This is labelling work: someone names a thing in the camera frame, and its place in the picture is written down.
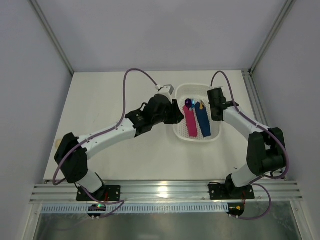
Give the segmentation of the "purple metal spoon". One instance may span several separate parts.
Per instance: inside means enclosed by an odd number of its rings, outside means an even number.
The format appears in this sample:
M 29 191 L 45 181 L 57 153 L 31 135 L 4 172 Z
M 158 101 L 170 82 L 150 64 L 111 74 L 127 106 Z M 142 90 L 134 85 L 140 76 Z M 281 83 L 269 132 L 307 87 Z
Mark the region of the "purple metal spoon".
M 192 105 L 193 105 L 192 100 L 191 100 L 190 98 L 187 98 L 187 99 L 185 100 L 185 106 L 186 106 L 187 108 L 191 108 Z

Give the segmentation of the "white perforated plastic basket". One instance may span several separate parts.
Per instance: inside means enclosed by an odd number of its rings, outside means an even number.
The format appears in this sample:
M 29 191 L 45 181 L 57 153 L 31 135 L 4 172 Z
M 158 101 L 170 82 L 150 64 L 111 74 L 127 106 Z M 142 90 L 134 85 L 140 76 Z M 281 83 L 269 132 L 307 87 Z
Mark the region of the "white perforated plastic basket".
M 181 140 L 189 141 L 189 142 L 208 143 L 208 142 L 215 141 L 220 136 L 220 133 L 221 133 L 220 123 L 213 121 L 211 118 L 211 109 L 210 109 L 210 104 L 209 104 L 208 94 L 207 94 L 207 92 L 210 89 L 211 88 L 208 85 L 194 84 L 194 83 L 182 84 L 176 89 L 175 98 L 178 102 L 179 109 L 184 115 L 184 119 L 181 121 L 181 123 L 173 126 L 173 131 L 176 134 L 176 136 Z M 200 101 L 204 103 L 206 107 L 209 123 L 210 123 L 211 136 L 203 137 L 200 129 L 200 125 L 197 120 L 195 107 L 193 109 L 193 112 L 195 115 L 198 135 L 197 137 L 189 136 L 183 107 L 185 106 L 185 100 L 192 99 L 192 98 L 195 99 L 195 103 Z

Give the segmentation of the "pink paper napkin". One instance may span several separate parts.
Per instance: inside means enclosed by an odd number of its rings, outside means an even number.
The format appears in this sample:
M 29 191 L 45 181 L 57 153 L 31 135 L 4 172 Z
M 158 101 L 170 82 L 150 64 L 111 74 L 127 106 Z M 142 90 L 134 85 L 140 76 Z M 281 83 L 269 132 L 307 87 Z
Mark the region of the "pink paper napkin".
M 195 114 L 192 108 L 188 108 L 186 105 L 183 107 L 183 112 L 185 116 L 186 126 L 188 130 L 188 135 L 190 137 L 197 137 L 198 130 L 196 124 Z

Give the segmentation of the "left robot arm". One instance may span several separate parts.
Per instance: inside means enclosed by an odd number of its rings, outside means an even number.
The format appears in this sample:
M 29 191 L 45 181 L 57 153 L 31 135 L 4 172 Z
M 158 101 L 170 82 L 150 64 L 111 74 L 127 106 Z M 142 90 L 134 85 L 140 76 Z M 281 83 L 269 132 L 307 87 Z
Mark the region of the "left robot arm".
M 97 173 L 88 168 L 88 160 L 101 151 L 126 140 L 148 133 L 155 125 L 176 125 L 184 119 L 176 99 L 156 94 L 140 108 L 122 116 L 111 128 L 85 136 L 66 134 L 55 155 L 57 171 L 64 180 L 79 186 L 78 199 L 102 202 L 108 187 Z

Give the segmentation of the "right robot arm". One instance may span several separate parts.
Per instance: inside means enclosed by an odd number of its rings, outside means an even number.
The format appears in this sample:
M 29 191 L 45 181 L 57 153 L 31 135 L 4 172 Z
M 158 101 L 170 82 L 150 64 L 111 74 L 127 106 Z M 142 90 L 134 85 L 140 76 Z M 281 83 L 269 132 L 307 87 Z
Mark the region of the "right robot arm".
M 253 200 L 251 184 L 265 174 L 287 166 L 284 134 L 278 127 L 269 128 L 245 116 L 239 105 L 227 101 L 221 88 L 207 91 L 211 119 L 225 122 L 247 140 L 246 163 L 229 174 L 224 183 L 209 183 L 211 200 Z

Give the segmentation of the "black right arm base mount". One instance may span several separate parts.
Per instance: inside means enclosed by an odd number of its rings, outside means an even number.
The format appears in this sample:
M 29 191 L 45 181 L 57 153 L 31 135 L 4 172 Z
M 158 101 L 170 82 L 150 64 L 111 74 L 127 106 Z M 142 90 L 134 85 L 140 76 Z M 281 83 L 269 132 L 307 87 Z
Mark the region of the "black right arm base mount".
M 253 200 L 255 194 L 253 187 L 247 185 L 244 187 L 233 187 L 228 184 L 210 182 L 208 193 L 211 200 Z

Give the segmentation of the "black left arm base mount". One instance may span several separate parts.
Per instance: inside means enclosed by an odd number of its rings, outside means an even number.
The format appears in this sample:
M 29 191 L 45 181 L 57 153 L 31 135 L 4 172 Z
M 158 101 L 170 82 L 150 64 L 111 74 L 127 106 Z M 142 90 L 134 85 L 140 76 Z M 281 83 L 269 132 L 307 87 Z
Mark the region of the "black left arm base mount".
M 120 200 L 121 186 L 120 185 L 103 185 L 94 193 L 89 193 L 81 187 L 77 187 L 76 201 L 88 202 L 93 201 L 91 197 L 99 202 L 117 202 Z

